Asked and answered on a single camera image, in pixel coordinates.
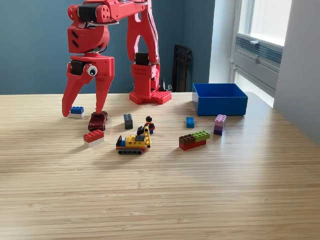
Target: stacked lego bricks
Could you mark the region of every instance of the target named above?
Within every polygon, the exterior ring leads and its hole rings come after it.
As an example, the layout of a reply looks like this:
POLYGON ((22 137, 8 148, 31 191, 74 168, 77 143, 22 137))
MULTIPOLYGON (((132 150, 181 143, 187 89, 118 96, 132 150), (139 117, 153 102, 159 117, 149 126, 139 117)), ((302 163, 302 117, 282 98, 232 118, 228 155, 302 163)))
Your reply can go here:
POLYGON ((151 147, 149 126, 144 127, 143 135, 130 135, 125 139, 120 136, 115 145, 120 155, 140 155, 146 147, 151 147))
POLYGON ((222 136, 226 127, 226 115, 218 115, 214 121, 214 135, 222 136))
POLYGON ((194 149, 207 144, 210 139, 210 133, 207 131, 198 131, 189 135, 179 137, 179 148, 183 151, 194 149))
POLYGON ((132 115, 130 113, 123 114, 124 118, 124 129, 133 129, 134 128, 134 122, 132 120, 132 115))
POLYGON ((83 141, 85 146, 92 148, 105 141, 105 134, 101 130, 96 130, 83 135, 83 141))
POLYGON ((85 110, 82 106, 73 106, 68 115, 69 119, 82 119, 85 116, 85 110))

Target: light blue lego brick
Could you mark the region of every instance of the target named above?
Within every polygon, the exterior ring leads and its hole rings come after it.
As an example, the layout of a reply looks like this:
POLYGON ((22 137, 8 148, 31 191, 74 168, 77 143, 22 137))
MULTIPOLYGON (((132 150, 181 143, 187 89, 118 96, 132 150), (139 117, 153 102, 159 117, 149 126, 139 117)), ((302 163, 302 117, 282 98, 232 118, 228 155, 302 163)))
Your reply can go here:
POLYGON ((194 119, 194 117, 192 117, 192 116, 187 116, 187 117, 185 118, 185 120, 186 120, 186 127, 187 127, 188 129, 194 129, 194 128, 195 128, 195 119, 194 119))
POLYGON ((84 108, 82 106, 73 106, 71 108, 71 114, 82 114, 84 112, 84 108))

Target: lego brick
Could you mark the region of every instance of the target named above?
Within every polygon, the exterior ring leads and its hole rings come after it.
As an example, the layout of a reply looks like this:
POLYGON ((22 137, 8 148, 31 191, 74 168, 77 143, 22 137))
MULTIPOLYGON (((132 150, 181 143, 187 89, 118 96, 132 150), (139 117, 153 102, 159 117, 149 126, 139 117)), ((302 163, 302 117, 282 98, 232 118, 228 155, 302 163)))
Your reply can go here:
POLYGON ((82 114, 84 112, 84 108, 82 106, 73 106, 70 110, 71 114, 82 114))
POLYGON ((145 136, 144 135, 135 136, 135 141, 136 142, 145 142, 145 136))
POLYGON ((187 116, 185 118, 186 121, 186 127, 188 129, 194 129, 195 128, 195 119, 192 116, 187 116))
POLYGON ((68 118, 69 118, 69 119, 83 119, 84 116, 85 116, 85 113, 84 113, 84 112, 81 113, 81 114, 70 113, 70 114, 68 115, 68 118))
POLYGON ((96 130, 90 133, 87 133, 85 135, 83 135, 83 140, 87 143, 91 143, 93 141, 96 141, 98 139, 104 138, 105 134, 103 131, 100 130, 96 130))
POLYGON ((224 127, 226 124, 226 119, 227 116, 226 115, 218 115, 214 121, 214 126, 221 126, 224 127))
POLYGON ((127 138, 125 138, 124 140, 121 141, 121 147, 125 147, 126 146, 126 139, 127 138))
POLYGON ((192 134, 179 137, 179 144, 188 145, 188 144, 194 144, 195 142, 196 142, 196 138, 192 136, 192 134))
POLYGON ((138 130, 136 131, 136 134, 137 134, 138 136, 140 136, 140 135, 142 135, 142 134, 144 134, 144 133, 145 133, 145 129, 144 129, 143 126, 140 126, 140 127, 138 128, 138 130))
POLYGON ((133 129, 133 128, 134 128, 134 126, 132 124, 129 124, 129 125, 124 124, 125 130, 129 130, 129 129, 133 129))
POLYGON ((182 143, 179 143, 179 148, 181 148, 183 151, 189 150, 189 149, 194 149, 203 145, 207 144, 207 140, 203 140, 203 141, 198 141, 198 142, 194 142, 188 145, 183 145, 182 143))
POLYGON ((147 148, 151 148, 152 142, 151 142, 151 139, 150 139, 150 130, 149 130, 149 126, 148 125, 144 126, 144 136, 145 136, 144 145, 146 145, 147 148))
POLYGON ((219 131, 219 130, 214 130, 214 131, 213 131, 213 134, 214 134, 214 135, 219 135, 219 136, 222 136, 222 134, 223 134, 223 131, 219 131))
POLYGON ((210 138, 210 133, 207 131, 198 131, 192 134, 195 137, 195 142, 201 142, 210 138))
POLYGON ((119 138, 118 138, 118 141, 116 141, 116 147, 121 147, 121 143, 122 143, 122 136, 120 136, 119 138))
POLYGON ((157 104, 165 104, 169 100, 172 99, 172 94, 170 91, 156 91, 154 97, 150 99, 144 99, 137 96, 136 92, 132 91, 129 94, 129 98, 134 103, 140 105, 143 103, 157 103, 157 104))
POLYGON ((141 155, 142 154, 142 149, 119 149, 118 154, 120 155, 141 155))
POLYGON ((216 126, 214 125, 214 130, 217 130, 217 131, 223 131, 224 130, 224 127, 223 126, 216 126))
POLYGON ((145 142, 144 141, 136 141, 136 136, 131 135, 126 138, 125 140, 125 146, 126 147, 144 147, 145 142))
POLYGON ((86 147, 88 147, 88 148, 92 148, 92 147, 94 147, 94 146, 96 146, 96 145, 98 145, 98 144, 103 143, 104 141, 105 141, 105 138, 103 137, 103 138, 100 138, 100 139, 95 140, 95 141, 92 141, 92 142, 86 142, 86 141, 84 141, 84 145, 85 145, 86 147))
POLYGON ((128 114, 123 114, 124 118, 124 129, 133 129, 134 128, 134 123, 132 120, 132 116, 130 113, 128 114))

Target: white wall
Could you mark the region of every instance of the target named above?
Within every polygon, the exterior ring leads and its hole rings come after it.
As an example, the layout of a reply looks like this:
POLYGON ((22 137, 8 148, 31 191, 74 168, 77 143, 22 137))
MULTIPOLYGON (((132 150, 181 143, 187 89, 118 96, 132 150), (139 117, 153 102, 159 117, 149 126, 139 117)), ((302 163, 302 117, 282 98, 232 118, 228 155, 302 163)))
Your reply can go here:
POLYGON ((236 4, 237 0, 215 0, 209 83, 229 82, 236 4))
POLYGON ((320 143, 320 0, 292 0, 274 108, 320 143))

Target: green lego brick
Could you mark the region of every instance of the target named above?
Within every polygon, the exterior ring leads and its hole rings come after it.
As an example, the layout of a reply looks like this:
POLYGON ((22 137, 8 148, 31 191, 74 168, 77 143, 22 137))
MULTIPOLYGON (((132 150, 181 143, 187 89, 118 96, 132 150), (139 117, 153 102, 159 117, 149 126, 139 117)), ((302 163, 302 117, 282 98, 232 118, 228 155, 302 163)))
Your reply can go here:
POLYGON ((210 139, 210 133, 207 131, 198 131, 192 134, 195 137, 195 142, 201 142, 207 139, 210 139))

